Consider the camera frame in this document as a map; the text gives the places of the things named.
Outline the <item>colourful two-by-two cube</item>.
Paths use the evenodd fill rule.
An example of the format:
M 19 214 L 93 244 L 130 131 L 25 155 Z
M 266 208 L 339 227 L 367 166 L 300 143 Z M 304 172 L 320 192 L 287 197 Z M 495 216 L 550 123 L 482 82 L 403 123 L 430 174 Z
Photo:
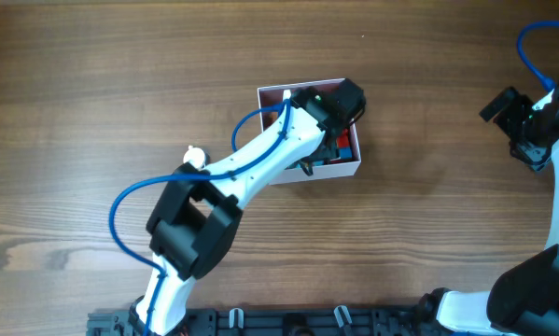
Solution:
M 342 149 L 338 148 L 338 154 L 339 154 L 339 156 L 338 156 L 337 161 L 339 161 L 339 162 L 351 161 L 354 158 L 353 151 L 352 151 L 351 147 L 342 148 Z

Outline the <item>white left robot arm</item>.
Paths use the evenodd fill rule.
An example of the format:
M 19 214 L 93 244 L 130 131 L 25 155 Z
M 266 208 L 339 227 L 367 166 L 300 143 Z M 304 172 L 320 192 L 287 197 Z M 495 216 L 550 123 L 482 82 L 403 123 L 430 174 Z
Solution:
M 364 113 L 364 91 L 349 80 L 333 91 L 285 91 L 270 106 L 275 121 L 221 161 L 199 169 L 190 162 L 151 178 L 124 196 L 154 184 L 164 189 L 146 224 L 153 274 L 133 308 L 143 335 L 168 335 L 184 320 L 196 282 L 225 257 L 249 202 L 298 161 L 318 161 L 328 145 Z

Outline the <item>white pink-lined box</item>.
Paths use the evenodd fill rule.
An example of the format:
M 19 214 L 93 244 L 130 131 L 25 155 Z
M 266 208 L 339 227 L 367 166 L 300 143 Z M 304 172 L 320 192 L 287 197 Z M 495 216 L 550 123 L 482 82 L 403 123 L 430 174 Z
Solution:
M 291 90 L 292 92 L 295 92 L 297 89 L 314 87 L 319 91 L 331 92 L 335 91 L 339 87 L 341 82 L 343 82 L 343 78 L 333 78 L 302 83 L 259 87 L 257 88 L 259 107 L 267 107 L 277 104 L 283 97 L 284 90 Z M 351 159 L 314 166 L 313 174 L 310 176 L 305 174 L 299 166 L 296 168 L 285 169 L 285 171 L 283 171 L 280 175 L 275 177 L 270 182 L 270 185 L 306 182 L 354 175 L 362 162 L 355 124 L 349 127 L 347 135 L 350 145 L 349 149 L 351 152 Z

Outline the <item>red toy fire truck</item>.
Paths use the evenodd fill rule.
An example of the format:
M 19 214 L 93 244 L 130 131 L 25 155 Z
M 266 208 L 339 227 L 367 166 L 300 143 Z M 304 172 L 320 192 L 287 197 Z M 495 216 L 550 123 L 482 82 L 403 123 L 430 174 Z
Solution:
M 336 138 L 336 145 L 337 148 L 348 148 L 350 147 L 350 137 L 349 137 L 349 130 L 345 129 L 342 131 L 342 134 Z

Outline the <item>white wooden rattle drum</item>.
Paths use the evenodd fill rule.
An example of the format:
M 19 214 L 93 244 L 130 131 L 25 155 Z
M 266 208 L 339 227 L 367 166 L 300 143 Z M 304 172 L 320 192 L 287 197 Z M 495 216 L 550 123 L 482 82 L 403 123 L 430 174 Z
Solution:
M 183 156 L 183 162 L 191 164 L 197 170 L 202 170 L 209 162 L 209 155 L 201 148 L 188 146 Z

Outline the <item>yellow blue duck toy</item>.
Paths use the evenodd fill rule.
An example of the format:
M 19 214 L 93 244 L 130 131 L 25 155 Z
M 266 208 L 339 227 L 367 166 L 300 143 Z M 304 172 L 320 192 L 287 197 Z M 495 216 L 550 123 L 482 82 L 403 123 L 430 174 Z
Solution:
M 328 162 L 326 160 L 321 161 L 296 161 L 288 166 L 288 169 L 314 169 L 316 166 L 324 166 Z

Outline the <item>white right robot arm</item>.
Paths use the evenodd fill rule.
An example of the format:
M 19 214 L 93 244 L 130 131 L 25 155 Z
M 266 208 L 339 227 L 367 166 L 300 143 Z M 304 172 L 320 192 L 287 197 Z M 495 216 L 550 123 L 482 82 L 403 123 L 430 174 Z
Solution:
M 479 113 L 509 140 L 510 156 L 552 169 L 552 207 L 540 250 L 486 290 L 438 289 L 415 306 L 412 326 L 444 335 L 559 335 L 559 78 L 539 99 L 504 89 Z

